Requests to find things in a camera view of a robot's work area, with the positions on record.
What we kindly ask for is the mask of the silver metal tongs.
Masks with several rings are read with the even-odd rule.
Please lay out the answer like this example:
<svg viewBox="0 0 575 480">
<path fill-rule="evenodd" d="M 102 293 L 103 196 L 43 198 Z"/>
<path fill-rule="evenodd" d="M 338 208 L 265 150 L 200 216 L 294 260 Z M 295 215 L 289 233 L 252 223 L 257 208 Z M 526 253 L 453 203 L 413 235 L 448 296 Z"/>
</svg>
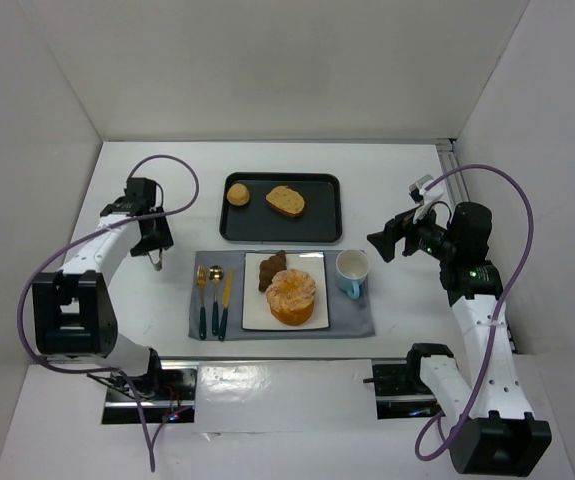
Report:
<svg viewBox="0 0 575 480">
<path fill-rule="evenodd" d="M 163 250 L 159 249 L 155 252 L 147 253 L 148 259 L 156 272 L 159 272 L 163 268 Z"/>
</svg>

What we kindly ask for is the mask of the large sugared round bread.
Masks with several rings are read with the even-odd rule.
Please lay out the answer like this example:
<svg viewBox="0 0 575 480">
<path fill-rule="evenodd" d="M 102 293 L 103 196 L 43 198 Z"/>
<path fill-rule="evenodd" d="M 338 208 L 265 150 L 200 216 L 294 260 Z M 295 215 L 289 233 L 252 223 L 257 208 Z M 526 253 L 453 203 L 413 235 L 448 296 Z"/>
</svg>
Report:
<svg viewBox="0 0 575 480">
<path fill-rule="evenodd" d="M 270 313 L 280 323 L 300 326 L 312 316 L 316 282 L 305 271 L 286 269 L 277 272 L 265 291 Z"/>
</svg>

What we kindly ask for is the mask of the brown chocolate croissant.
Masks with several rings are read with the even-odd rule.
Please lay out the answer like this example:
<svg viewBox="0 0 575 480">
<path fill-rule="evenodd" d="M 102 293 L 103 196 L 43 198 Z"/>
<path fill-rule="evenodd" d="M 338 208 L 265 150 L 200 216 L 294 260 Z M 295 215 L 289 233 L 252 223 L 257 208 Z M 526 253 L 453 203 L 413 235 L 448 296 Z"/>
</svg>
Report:
<svg viewBox="0 0 575 480">
<path fill-rule="evenodd" d="M 274 276 L 287 269 L 286 252 L 280 250 L 269 258 L 263 260 L 259 266 L 258 290 L 264 293 L 272 284 Z"/>
</svg>

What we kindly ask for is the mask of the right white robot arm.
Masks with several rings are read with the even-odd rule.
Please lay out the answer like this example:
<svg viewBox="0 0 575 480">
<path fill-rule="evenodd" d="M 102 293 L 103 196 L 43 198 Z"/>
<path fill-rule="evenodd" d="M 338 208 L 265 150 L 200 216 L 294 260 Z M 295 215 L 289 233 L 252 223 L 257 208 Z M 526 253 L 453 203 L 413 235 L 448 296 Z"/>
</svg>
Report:
<svg viewBox="0 0 575 480">
<path fill-rule="evenodd" d="M 527 477 L 552 441 L 549 423 L 534 416 L 515 368 L 507 333 L 504 288 L 488 260 L 492 213 L 480 204 L 462 202 L 447 227 L 427 211 L 389 220 L 367 239 L 384 261 L 417 252 L 437 259 L 440 282 L 465 343 L 471 378 L 464 379 L 451 350 L 436 343 L 416 343 L 407 355 L 410 382 L 436 398 L 451 424 L 439 453 L 450 455 L 460 474 Z"/>
</svg>

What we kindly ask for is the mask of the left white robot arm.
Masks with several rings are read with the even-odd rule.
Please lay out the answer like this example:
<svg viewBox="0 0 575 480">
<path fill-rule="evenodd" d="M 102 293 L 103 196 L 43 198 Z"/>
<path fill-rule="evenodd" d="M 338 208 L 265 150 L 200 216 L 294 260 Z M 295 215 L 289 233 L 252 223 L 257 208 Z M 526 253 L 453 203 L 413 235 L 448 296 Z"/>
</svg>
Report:
<svg viewBox="0 0 575 480">
<path fill-rule="evenodd" d="M 145 398 L 160 389 L 161 361 L 154 349 L 119 333 L 108 286 L 126 257 L 148 257 L 174 245 L 157 190 L 151 179 L 128 179 L 124 195 L 101 211 L 95 236 L 59 270 L 38 274 L 31 285 L 41 354 L 118 367 Z"/>
</svg>

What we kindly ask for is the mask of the blue white mug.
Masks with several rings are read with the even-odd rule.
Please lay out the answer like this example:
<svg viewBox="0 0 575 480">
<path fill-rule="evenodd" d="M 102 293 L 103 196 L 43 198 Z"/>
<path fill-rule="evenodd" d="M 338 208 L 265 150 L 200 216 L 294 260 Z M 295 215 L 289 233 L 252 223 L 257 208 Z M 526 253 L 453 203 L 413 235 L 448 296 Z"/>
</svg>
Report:
<svg viewBox="0 0 575 480">
<path fill-rule="evenodd" d="M 336 257 L 336 286 L 352 300 L 357 300 L 369 271 L 370 262 L 363 251 L 344 250 Z"/>
</svg>

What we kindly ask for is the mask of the black baking tray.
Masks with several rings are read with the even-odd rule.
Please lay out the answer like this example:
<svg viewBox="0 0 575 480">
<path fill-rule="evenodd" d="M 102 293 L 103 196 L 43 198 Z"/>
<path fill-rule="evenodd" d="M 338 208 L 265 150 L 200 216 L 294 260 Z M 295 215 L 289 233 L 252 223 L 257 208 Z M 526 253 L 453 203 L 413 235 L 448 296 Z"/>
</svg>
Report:
<svg viewBox="0 0 575 480">
<path fill-rule="evenodd" d="M 243 206 L 222 201 L 219 232 L 231 242 L 333 244 L 342 236 L 339 180 L 326 173 L 234 172 L 224 183 L 247 187 L 250 200 Z M 289 217 L 270 207 L 266 195 L 287 186 L 305 201 L 304 212 Z"/>
</svg>

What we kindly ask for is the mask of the grey cloth placemat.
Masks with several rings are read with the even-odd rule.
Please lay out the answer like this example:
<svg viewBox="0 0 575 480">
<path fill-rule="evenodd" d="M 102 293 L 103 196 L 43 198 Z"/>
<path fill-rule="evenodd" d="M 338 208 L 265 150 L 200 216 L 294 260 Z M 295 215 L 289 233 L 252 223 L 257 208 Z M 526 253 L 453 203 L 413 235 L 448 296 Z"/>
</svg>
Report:
<svg viewBox="0 0 575 480">
<path fill-rule="evenodd" d="M 219 265 L 226 272 L 234 271 L 228 312 L 226 340 L 291 340 L 291 339 L 346 339 L 365 338 L 375 334 L 371 312 L 368 284 L 364 283 L 361 295 L 352 300 L 336 286 L 335 263 L 338 250 L 322 250 L 325 255 L 327 304 L 330 326 L 315 331 L 250 331 L 241 326 L 243 287 L 245 271 L 245 250 L 205 250 L 195 254 L 194 266 L 207 268 Z"/>
</svg>

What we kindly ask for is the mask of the small round bun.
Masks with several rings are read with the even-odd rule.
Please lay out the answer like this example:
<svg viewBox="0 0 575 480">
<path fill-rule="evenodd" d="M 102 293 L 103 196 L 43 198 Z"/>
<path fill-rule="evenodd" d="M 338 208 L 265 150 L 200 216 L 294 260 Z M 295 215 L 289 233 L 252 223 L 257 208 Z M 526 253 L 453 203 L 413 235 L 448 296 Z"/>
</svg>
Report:
<svg viewBox="0 0 575 480">
<path fill-rule="evenodd" d="M 250 201 L 250 192 L 242 183 L 234 183 L 227 191 L 227 201 L 233 206 L 244 206 Z"/>
</svg>

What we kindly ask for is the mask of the sliced loaf cake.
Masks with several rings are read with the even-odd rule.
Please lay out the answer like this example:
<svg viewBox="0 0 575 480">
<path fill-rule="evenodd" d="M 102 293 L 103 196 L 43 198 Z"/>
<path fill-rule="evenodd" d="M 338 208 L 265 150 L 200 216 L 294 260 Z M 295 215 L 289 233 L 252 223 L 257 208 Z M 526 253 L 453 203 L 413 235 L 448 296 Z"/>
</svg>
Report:
<svg viewBox="0 0 575 480">
<path fill-rule="evenodd" d="M 304 197 L 286 185 L 274 187 L 265 199 L 271 208 L 291 218 L 302 215 L 305 210 Z"/>
</svg>

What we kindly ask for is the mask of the white square plate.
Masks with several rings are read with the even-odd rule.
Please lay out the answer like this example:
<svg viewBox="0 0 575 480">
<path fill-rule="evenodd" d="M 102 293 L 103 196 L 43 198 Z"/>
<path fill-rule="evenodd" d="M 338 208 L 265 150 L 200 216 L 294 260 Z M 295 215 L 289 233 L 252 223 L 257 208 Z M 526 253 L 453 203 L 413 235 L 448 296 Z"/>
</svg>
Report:
<svg viewBox="0 0 575 480">
<path fill-rule="evenodd" d="M 288 268 L 307 272 L 316 283 L 316 295 L 312 316 L 298 326 L 281 323 L 270 312 L 264 293 L 258 290 L 260 264 L 272 252 L 248 252 L 245 255 L 243 307 L 241 326 L 250 331 L 315 331 L 330 326 L 327 304 L 325 255 L 322 251 L 294 253 L 287 252 Z"/>
</svg>

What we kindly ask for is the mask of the aluminium frame post right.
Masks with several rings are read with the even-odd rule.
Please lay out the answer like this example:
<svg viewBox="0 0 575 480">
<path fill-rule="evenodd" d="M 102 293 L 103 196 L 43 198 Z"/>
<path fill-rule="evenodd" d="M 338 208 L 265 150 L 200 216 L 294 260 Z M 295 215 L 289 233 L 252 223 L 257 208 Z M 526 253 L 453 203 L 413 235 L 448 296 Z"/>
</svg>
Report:
<svg viewBox="0 0 575 480">
<path fill-rule="evenodd" d="M 444 173 L 459 166 L 455 153 L 454 141 L 452 139 L 439 139 L 436 143 L 436 150 L 441 169 Z M 454 173 L 450 175 L 443 181 L 443 185 L 453 206 L 470 200 L 464 175 L 462 173 Z"/>
</svg>

